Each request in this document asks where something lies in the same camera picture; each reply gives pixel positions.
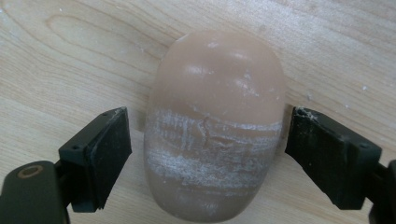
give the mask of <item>light wood surface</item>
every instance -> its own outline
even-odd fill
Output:
[[[57,149],[98,114],[129,110],[134,153],[105,210],[69,209],[72,223],[186,223],[150,196],[142,131],[161,57],[192,31],[235,31],[267,42],[282,62],[288,104],[316,109],[371,139],[383,148],[384,164],[396,159],[393,0],[0,3],[1,183],[30,161],[57,161]],[[339,211],[283,149],[254,201],[226,223],[367,223],[370,202]]]

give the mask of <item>circular hole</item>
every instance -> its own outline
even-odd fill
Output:
[[[359,146],[362,147],[362,148],[369,147],[369,145],[367,143],[360,143]]]
[[[29,178],[34,175],[38,175],[43,171],[44,168],[41,165],[33,165],[23,168],[19,173],[18,177],[21,179]]]
[[[82,148],[82,145],[74,145],[74,146],[72,146],[72,148],[73,148],[74,150],[78,150],[78,149],[81,149],[81,148]]]

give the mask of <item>egg-shaped stone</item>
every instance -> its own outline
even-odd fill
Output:
[[[177,40],[148,103],[144,164],[157,204],[196,222],[241,213],[267,174],[284,104],[279,59],[260,40],[217,31]]]

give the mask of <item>stone egg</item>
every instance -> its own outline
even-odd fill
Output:
[[[195,222],[240,214],[279,143],[285,83],[260,40],[204,31],[177,40],[152,87],[145,173],[157,204]]]

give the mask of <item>wood grain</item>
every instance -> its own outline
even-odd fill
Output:
[[[396,158],[395,1],[0,0],[0,181],[27,162],[57,161],[96,115],[126,105],[134,154],[106,209],[70,210],[73,223],[186,223],[150,196],[142,131],[161,57],[206,29],[266,42],[282,62],[288,104],[371,139],[384,164]],[[251,205],[226,223],[367,222],[369,202],[339,211],[282,151]]]

